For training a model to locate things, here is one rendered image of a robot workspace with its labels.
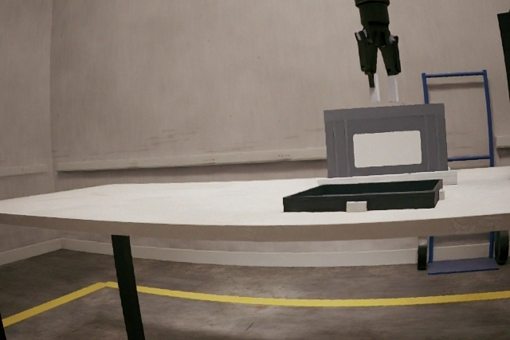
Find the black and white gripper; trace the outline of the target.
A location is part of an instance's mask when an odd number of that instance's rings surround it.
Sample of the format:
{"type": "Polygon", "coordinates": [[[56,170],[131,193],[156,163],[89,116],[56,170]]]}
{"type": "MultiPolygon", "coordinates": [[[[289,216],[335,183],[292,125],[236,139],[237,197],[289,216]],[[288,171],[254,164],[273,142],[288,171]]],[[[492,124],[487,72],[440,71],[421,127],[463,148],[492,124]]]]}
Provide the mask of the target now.
{"type": "Polygon", "coordinates": [[[363,30],[356,32],[355,38],[358,43],[360,69],[368,75],[371,102],[380,101],[378,74],[375,74],[378,48],[388,75],[389,101],[398,102],[396,75],[401,72],[398,36],[390,34],[387,4],[381,2],[362,4],[359,6],[359,14],[363,30]]]}

